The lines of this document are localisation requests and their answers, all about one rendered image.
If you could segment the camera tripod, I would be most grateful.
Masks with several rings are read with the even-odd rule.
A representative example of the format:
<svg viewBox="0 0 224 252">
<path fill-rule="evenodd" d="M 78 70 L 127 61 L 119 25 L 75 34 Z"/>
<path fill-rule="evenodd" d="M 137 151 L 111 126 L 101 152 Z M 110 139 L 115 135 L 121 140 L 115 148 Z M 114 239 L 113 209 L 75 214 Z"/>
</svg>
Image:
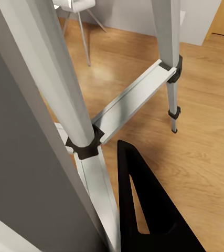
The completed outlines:
<svg viewBox="0 0 224 252">
<path fill-rule="evenodd" d="M 90 120 L 53 1 L 0 0 L 0 252 L 121 252 L 100 144 L 165 83 L 181 113 L 180 0 L 151 1 L 160 59 Z"/>
</svg>

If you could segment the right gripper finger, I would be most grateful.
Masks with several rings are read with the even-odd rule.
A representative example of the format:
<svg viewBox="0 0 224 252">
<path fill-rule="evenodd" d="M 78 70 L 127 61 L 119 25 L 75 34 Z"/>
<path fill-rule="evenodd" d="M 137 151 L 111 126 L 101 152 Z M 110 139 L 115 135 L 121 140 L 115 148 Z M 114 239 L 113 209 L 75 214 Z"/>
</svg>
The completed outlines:
<svg viewBox="0 0 224 252">
<path fill-rule="evenodd" d="M 121 252 L 206 252 L 137 148 L 118 140 Z M 138 231 L 130 175 L 150 234 Z"/>
</svg>

